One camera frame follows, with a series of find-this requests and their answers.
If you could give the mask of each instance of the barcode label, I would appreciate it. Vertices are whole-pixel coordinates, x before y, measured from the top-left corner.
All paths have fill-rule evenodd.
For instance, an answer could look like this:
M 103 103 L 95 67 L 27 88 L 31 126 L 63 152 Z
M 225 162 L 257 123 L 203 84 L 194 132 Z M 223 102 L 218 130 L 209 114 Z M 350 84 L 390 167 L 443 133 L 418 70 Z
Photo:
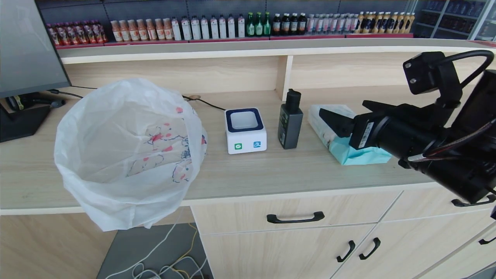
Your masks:
M 373 122 L 367 124 L 367 127 L 365 127 L 365 132 L 364 135 L 362 136 L 362 139 L 360 140 L 360 144 L 358 145 L 358 148 L 362 148 L 365 146 L 365 143 L 369 139 L 369 135 L 372 131 L 372 127 L 373 127 Z

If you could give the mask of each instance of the white plastic bag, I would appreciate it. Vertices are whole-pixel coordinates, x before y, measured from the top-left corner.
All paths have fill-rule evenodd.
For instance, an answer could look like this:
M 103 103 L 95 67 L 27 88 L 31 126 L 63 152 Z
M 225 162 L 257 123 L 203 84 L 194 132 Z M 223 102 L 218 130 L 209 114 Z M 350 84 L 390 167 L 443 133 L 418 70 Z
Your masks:
M 103 231 L 149 228 L 179 207 L 206 143 L 200 118 L 178 92 L 126 79 L 67 112 L 54 157 L 64 187 Z

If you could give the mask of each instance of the drawer handle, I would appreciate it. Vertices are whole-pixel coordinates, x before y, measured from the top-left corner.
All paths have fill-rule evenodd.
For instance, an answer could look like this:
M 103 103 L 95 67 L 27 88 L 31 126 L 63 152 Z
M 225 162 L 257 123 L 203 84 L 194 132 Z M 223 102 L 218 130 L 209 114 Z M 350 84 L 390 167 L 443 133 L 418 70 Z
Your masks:
M 317 211 L 313 213 L 312 219 L 303 219 L 303 220 L 290 220 L 290 221 L 282 221 L 277 218 L 275 214 L 267 215 L 267 222 L 273 224 L 291 224 L 291 223 L 306 223 L 306 222 L 315 222 L 324 219 L 324 213 L 322 211 Z
M 341 256 L 338 256 L 337 257 L 337 260 L 338 260 L 338 263 L 342 263 L 344 262 L 344 260 L 351 254 L 351 252 L 353 252 L 353 250 L 355 249 L 355 243 L 353 242 L 353 240 L 350 240 L 348 242 L 348 244 L 350 245 L 350 250 L 346 253 L 346 255 L 344 256 L 344 258 L 341 258 Z
M 360 260 L 368 259 L 377 250 L 377 248 L 379 248 L 379 246 L 380 246 L 379 238 L 378 237 L 374 238 L 373 242 L 374 242 L 375 246 L 373 247 L 372 251 L 368 255 L 365 256 L 363 253 L 358 255 L 360 257 Z
M 481 240 L 479 240 L 479 243 L 480 243 L 481 245 L 485 245 L 485 244 L 489 244 L 489 243 L 491 243 L 491 242 L 492 242 L 493 240 L 495 240 L 495 239 L 496 239 L 496 237 L 494 237 L 493 239 L 491 239 L 491 240 L 489 240 L 489 241 L 488 241 L 488 240 L 481 239 Z
M 487 204 L 490 204 L 490 203 L 494 203 L 496 201 L 496 196 L 495 195 L 488 195 L 488 201 L 486 202 L 481 202 L 481 203 L 475 203 L 475 204 L 466 204 L 464 202 L 462 202 L 461 200 L 459 199 L 454 199 L 452 200 L 451 202 L 453 203 L 453 205 L 455 205 L 456 207 L 459 207 L 459 208 L 464 208 L 464 207 L 474 207 L 474 206 L 480 206 L 480 205 L 487 205 Z

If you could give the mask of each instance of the tissue package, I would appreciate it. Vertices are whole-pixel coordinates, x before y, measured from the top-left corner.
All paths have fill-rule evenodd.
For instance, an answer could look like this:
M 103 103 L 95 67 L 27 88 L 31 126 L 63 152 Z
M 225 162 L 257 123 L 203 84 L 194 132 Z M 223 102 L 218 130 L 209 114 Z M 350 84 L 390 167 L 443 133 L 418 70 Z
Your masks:
M 326 109 L 346 117 L 353 118 L 356 114 L 345 105 L 311 105 L 308 121 L 317 133 L 322 143 L 342 165 L 368 165 L 387 163 L 391 154 L 377 147 L 367 147 L 356 150 L 349 145 L 350 138 L 339 138 L 336 133 L 320 118 L 320 109 Z

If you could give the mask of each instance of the computer screen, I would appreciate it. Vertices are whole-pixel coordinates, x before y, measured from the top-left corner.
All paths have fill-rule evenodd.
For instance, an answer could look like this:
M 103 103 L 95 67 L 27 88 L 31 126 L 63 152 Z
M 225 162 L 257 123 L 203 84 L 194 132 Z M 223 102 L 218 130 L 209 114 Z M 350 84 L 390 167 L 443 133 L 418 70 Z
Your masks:
M 68 86 L 34 0 L 0 0 L 0 98 Z

